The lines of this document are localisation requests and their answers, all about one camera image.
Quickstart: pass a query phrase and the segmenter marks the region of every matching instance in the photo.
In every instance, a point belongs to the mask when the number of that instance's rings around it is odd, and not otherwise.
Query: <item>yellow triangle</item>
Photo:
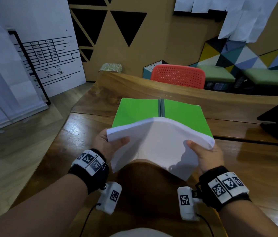
[[[208,58],[211,58],[213,56],[219,55],[220,53],[216,51],[213,47],[211,47],[209,44],[205,43],[204,49],[202,50],[202,54],[200,55],[199,61],[206,60]]]
[[[233,66],[229,66],[229,67],[225,67],[225,69],[230,73],[232,71],[233,67],[234,67],[234,65]]]
[[[264,55],[260,55],[259,58],[262,60],[262,62],[268,68],[277,56],[278,56],[278,50],[272,51],[272,52],[264,54]]]

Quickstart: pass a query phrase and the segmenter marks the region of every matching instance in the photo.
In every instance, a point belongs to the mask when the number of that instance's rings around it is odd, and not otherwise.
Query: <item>person's left hand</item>
[[[112,142],[108,142],[107,141],[107,129],[102,130],[94,139],[94,143],[92,148],[97,149],[98,151],[100,151],[107,163],[109,163],[114,156],[114,153],[120,149],[121,147],[123,147],[124,145],[128,144],[130,141],[130,137],[126,136],[123,137],[121,139],[112,141]]]

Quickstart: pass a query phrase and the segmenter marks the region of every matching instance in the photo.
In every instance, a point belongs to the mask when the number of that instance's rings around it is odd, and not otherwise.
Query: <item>green notebook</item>
[[[213,137],[199,105],[167,99],[121,99],[112,127],[132,124],[151,117],[166,117]]]

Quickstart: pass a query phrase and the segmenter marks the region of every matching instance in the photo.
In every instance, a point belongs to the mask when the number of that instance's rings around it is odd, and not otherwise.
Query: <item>cable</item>
[[[82,230],[81,230],[81,234],[80,234],[80,236],[79,236],[79,237],[81,237],[81,236],[82,236],[82,233],[83,233],[84,227],[85,227],[85,225],[86,225],[86,221],[88,220],[88,218],[89,218],[89,216],[90,216],[90,214],[91,214],[92,210],[93,210],[96,206],[100,206],[100,205],[101,205],[100,203],[97,203],[96,205],[94,205],[94,206],[91,208],[90,212],[88,213],[88,216],[86,217],[86,220],[85,220],[85,222],[84,222],[84,225],[83,225],[83,228],[82,228]]]
[[[208,227],[209,227],[209,229],[210,229],[211,235],[212,235],[213,237],[215,237],[215,236],[214,236],[214,233],[213,233],[213,231],[212,231],[212,229],[211,229],[211,227],[210,227],[210,225],[209,225],[209,223],[208,223],[208,221],[207,221],[202,215],[199,215],[199,214],[197,214],[197,213],[196,213],[196,215],[197,215],[198,217],[202,218],[202,219],[206,222],[206,224],[208,225]]]

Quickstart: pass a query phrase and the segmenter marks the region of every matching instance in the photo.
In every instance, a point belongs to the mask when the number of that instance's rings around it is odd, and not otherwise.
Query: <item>floor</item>
[[[73,105],[93,83],[85,83],[50,98],[48,110],[14,123],[0,133],[0,215],[25,186]]]

